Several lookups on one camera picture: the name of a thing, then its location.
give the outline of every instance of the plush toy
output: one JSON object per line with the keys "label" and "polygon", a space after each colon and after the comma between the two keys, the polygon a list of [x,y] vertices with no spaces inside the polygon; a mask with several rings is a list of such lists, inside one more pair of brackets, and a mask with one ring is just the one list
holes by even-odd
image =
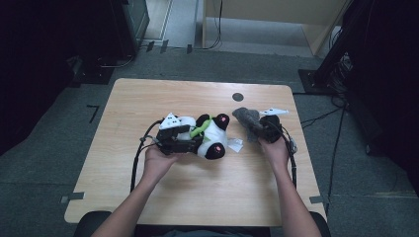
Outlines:
{"label": "plush toy", "polygon": [[179,140],[190,140],[196,136],[203,136],[203,143],[196,147],[194,153],[198,156],[215,160],[224,156],[227,147],[226,129],[230,118],[220,114],[215,118],[202,115],[197,120],[192,117],[178,117],[181,125],[189,125],[190,131],[178,134]]}

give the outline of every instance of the person's right hand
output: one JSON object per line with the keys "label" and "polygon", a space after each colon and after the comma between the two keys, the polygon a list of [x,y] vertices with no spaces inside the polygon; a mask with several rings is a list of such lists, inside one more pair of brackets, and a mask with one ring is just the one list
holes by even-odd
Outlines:
{"label": "person's right hand", "polygon": [[282,137],[274,143],[269,143],[263,138],[259,138],[259,142],[275,171],[278,169],[287,169],[290,156],[286,143]]}
{"label": "person's right hand", "polygon": [[158,149],[157,145],[148,147],[145,151],[144,171],[141,179],[157,184],[170,167],[183,155],[183,153],[165,155]]}

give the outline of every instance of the table top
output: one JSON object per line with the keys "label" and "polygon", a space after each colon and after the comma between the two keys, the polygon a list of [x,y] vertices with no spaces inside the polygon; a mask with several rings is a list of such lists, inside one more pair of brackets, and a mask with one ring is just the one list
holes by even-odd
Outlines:
{"label": "table top", "polygon": [[[233,100],[241,93],[241,102]],[[139,139],[157,120],[169,113],[198,118],[202,114],[230,116],[228,138],[243,140],[236,153],[226,149],[218,160],[188,154],[175,163],[151,194],[138,223],[165,225],[281,226],[275,179],[256,143],[232,115],[245,107],[257,111],[288,110],[280,116],[295,140],[297,190],[311,211],[325,217],[298,113],[289,87],[280,85],[119,79],[105,107],[71,200],[65,220],[77,223],[93,210],[113,211],[128,196],[133,158]],[[151,130],[156,135],[158,126]],[[145,152],[139,156],[137,182]]]}

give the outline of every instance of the gray plush toy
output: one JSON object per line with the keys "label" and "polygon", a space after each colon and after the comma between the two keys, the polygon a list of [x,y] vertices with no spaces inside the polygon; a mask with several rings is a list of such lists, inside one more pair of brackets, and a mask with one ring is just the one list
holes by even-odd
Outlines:
{"label": "gray plush toy", "polygon": [[233,111],[233,115],[237,118],[240,124],[246,128],[247,141],[257,142],[258,137],[250,130],[250,127],[258,127],[262,129],[262,124],[259,123],[259,112],[242,107]]}

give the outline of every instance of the small black dot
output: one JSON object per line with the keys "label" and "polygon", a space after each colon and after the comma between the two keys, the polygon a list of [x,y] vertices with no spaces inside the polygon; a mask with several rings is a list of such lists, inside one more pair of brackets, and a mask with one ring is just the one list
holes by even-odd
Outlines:
{"label": "small black dot", "polygon": [[233,94],[233,100],[236,102],[241,102],[243,101],[244,97],[241,93],[234,93]]}

